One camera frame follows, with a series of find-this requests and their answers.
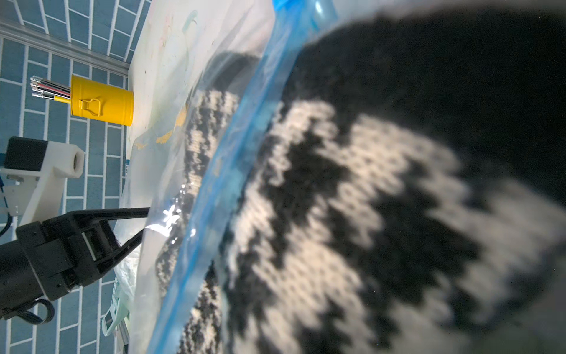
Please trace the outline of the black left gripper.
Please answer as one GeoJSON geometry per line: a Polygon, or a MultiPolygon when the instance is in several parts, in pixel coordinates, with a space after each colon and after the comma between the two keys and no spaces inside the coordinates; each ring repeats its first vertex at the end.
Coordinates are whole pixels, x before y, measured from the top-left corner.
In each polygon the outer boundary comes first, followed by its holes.
{"type": "Polygon", "coordinates": [[[149,207],[88,209],[36,221],[16,230],[16,240],[1,245],[1,315],[28,317],[79,286],[103,278],[142,243],[140,230],[119,244],[112,221],[147,218],[149,207]]]}

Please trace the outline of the houndstooth black white scarf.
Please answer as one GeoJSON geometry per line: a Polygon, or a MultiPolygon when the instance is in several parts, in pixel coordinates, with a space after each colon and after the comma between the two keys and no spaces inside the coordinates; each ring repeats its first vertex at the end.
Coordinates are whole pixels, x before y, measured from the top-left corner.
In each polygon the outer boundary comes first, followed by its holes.
{"type": "Polygon", "coordinates": [[[307,44],[177,353],[563,353],[565,3],[307,44]]]}

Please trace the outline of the clear plastic vacuum bag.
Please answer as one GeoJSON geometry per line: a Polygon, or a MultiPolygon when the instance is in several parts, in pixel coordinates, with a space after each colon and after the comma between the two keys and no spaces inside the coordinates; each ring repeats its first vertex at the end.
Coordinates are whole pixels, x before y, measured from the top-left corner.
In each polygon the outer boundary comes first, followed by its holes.
{"type": "Polygon", "coordinates": [[[214,262],[298,51],[337,21],[332,1],[158,1],[133,62],[135,119],[122,222],[141,246],[131,353],[219,353],[214,262]]]}

